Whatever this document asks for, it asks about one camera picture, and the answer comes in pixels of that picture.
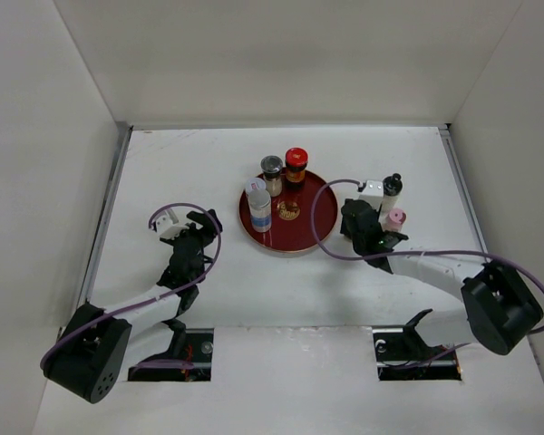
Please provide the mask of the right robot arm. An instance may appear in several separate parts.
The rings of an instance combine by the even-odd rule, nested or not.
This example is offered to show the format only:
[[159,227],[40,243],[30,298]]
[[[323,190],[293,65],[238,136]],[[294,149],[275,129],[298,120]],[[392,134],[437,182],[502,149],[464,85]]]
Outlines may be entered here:
[[542,320],[543,310],[519,271],[504,260],[479,252],[435,256],[431,251],[393,248],[408,236],[382,229],[377,211],[361,199],[341,207],[341,233],[364,261],[395,276],[406,276],[442,290],[462,308],[417,324],[402,338],[404,351],[420,359],[435,345],[474,342],[506,355]]

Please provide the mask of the red-cap dark sauce bottle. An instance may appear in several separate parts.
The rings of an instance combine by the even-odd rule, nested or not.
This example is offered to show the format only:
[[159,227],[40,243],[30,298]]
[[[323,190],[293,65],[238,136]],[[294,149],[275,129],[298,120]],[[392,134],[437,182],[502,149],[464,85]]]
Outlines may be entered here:
[[308,164],[308,153],[298,147],[287,150],[285,155],[285,176],[286,183],[292,189],[301,188],[306,179],[306,167]]

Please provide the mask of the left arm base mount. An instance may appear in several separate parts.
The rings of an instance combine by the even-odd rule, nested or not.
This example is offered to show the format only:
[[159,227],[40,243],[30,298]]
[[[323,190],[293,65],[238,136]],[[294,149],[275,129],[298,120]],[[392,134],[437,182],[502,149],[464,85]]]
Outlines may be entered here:
[[189,329],[178,319],[155,325],[128,348],[128,382],[208,382],[214,353],[212,328]]

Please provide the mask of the black-cap white powder bottle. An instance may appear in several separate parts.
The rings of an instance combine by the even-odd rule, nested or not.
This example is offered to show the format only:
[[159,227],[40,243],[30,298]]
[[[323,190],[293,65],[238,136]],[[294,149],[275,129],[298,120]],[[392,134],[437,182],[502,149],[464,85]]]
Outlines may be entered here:
[[388,214],[395,206],[402,190],[402,176],[399,173],[393,173],[383,179],[384,196],[381,205],[381,212]]

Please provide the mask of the white-lid dark sauce jar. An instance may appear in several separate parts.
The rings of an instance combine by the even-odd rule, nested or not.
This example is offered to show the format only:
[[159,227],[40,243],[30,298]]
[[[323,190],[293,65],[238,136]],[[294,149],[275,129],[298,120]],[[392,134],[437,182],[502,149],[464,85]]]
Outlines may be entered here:
[[266,182],[263,179],[251,178],[247,180],[244,191],[245,194],[248,196],[252,191],[265,190],[266,188]]

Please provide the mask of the clear-lid pale spice grinder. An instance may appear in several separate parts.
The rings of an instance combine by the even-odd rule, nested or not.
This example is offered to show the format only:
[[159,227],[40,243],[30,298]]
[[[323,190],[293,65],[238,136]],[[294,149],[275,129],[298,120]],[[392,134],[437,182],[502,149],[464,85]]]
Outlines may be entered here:
[[268,155],[261,160],[260,167],[267,192],[272,198],[278,197],[283,188],[281,178],[282,169],[284,168],[283,160],[278,156]]

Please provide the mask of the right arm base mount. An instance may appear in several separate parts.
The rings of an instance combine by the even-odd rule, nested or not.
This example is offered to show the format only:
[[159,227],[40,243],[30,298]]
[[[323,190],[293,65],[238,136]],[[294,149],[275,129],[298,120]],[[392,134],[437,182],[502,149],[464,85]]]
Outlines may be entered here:
[[419,322],[432,309],[422,310],[406,324],[372,329],[377,376],[383,382],[460,381],[458,346],[431,347],[417,333]]

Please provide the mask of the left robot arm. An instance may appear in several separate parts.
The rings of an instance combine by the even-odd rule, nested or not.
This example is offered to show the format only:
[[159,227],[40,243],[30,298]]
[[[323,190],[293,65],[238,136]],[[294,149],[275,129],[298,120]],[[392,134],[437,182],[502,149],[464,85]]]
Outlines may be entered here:
[[186,344],[180,316],[199,295],[199,284],[217,261],[207,256],[223,226],[213,209],[190,205],[183,227],[162,225],[172,206],[157,210],[148,226],[172,253],[157,284],[113,308],[89,302],[76,309],[56,344],[40,361],[44,377],[91,404],[101,401],[123,373],[203,369]]

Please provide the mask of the silver-lid blue-label jar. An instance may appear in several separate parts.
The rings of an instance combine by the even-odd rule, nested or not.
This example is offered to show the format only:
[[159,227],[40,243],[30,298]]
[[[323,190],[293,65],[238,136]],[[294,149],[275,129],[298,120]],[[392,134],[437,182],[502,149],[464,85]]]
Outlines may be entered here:
[[252,190],[248,194],[248,208],[252,227],[258,233],[271,228],[271,197],[265,189]]

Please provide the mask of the pink-lid spice jar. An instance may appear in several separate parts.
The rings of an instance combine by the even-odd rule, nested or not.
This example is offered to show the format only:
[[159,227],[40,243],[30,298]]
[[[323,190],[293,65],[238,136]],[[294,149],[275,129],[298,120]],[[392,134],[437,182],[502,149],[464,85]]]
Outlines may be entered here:
[[401,232],[404,222],[407,219],[406,213],[400,208],[392,208],[381,223],[384,231]]

